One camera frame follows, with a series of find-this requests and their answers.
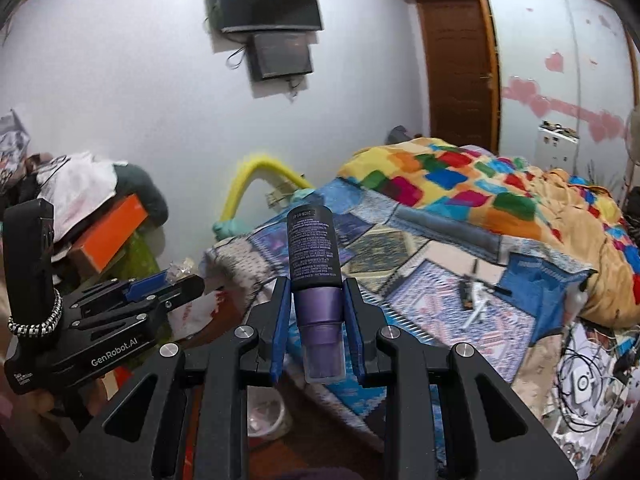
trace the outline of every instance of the yellow blanket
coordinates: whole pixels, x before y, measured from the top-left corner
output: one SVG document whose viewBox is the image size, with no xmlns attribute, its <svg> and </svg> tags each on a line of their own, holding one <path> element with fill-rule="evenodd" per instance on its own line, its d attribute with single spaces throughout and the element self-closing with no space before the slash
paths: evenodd
<svg viewBox="0 0 640 480">
<path fill-rule="evenodd" d="M 598 271 L 581 316 L 612 328 L 640 322 L 638 248 L 606 189 L 430 138 L 363 150 L 338 175 L 407 206 L 547 243 Z"/>
</svg>

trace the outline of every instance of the patchwork bedspread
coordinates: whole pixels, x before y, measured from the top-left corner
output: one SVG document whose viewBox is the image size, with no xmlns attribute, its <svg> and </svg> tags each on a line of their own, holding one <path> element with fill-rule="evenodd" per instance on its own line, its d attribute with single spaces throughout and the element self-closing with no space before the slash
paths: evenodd
<svg viewBox="0 0 640 480">
<path fill-rule="evenodd" d="M 340 178 L 302 202 L 325 205 L 334 213 L 343 275 L 357 278 L 364 299 L 378 305 L 390 324 L 425 344 L 473 343 L 530 409 L 542 413 L 559 359 L 564 291 L 584 280 L 589 266 L 540 241 L 493 234 L 407 207 Z M 206 274 L 222 270 L 247 309 L 268 300 L 275 277 L 289 275 L 287 212 L 206 253 Z M 486 320 L 464 330 L 470 312 L 462 307 L 458 284 L 476 259 L 480 278 L 499 283 L 513 295 L 495 295 Z M 287 352 L 287 370 L 300 377 L 300 338 L 293 314 Z M 381 443 L 385 389 L 361 388 L 349 362 L 345 381 L 303 387 L 372 444 Z M 433 398 L 438 458 L 444 464 L 435 390 Z"/>
<path fill-rule="evenodd" d="M 338 174 L 405 206 L 568 254 L 597 271 L 583 317 L 612 328 L 640 322 L 638 248 L 604 188 L 427 138 L 363 150 Z"/>
</svg>

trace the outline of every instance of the silver screw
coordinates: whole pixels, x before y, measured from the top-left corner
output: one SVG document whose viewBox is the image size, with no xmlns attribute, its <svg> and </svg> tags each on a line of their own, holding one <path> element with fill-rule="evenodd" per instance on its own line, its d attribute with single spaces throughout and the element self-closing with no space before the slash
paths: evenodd
<svg viewBox="0 0 640 480">
<path fill-rule="evenodd" d="M 247 339 L 254 334 L 254 329 L 249 325 L 241 325 L 234 330 L 234 334 L 240 339 Z"/>
<path fill-rule="evenodd" d="M 380 329 L 380 333 L 382 334 L 382 337 L 386 337 L 387 339 L 396 339 L 400 337 L 400 329 L 393 325 L 383 326 L 382 329 Z"/>
<path fill-rule="evenodd" d="M 167 343 L 160 347 L 160 355 L 162 357 L 173 357 L 178 353 L 178 345 L 176 343 Z"/>
<path fill-rule="evenodd" d="M 458 343 L 456 345 L 456 354 L 462 357 L 471 357 L 476 353 L 476 349 L 473 348 L 469 343 Z"/>
</svg>

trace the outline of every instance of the silver chain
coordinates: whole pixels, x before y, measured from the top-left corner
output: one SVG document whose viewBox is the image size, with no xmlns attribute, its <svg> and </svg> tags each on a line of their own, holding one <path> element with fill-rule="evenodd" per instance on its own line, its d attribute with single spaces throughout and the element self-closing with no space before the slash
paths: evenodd
<svg viewBox="0 0 640 480">
<path fill-rule="evenodd" d="M 56 288 L 53 289 L 54 302 L 51 314 L 47 319 L 38 325 L 21 325 L 14 321 L 13 316 L 9 318 L 9 332 L 18 337 L 43 337 L 53 332 L 62 317 L 62 298 Z"/>
</svg>

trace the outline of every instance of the orange box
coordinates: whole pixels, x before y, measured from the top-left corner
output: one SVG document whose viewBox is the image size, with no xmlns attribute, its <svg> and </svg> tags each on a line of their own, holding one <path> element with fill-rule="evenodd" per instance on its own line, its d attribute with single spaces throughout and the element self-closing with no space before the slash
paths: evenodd
<svg viewBox="0 0 640 480">
<path fill-rule="evenodd" d="M 136 195 L 119 200 L 85 231 L 68 256 L 83 278 L 100 274 L 147 214 Z"/>
</svg>

